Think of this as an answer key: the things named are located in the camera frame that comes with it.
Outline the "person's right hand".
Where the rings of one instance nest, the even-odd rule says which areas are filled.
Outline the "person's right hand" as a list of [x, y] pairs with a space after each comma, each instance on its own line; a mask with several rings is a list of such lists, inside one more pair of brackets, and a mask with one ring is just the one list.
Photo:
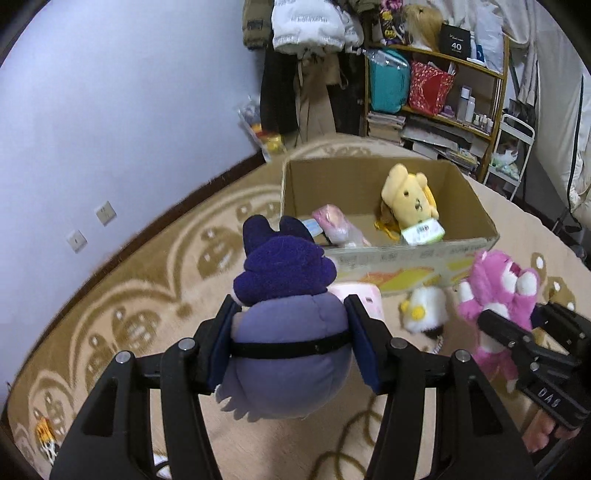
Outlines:
[[551, 440], [570, 440], [575, 438], [581, 428], [568, 430], [561, 426], [537, 405], [532, 405], [522, 428], [522, 440], [530, 454], [546, 448]]

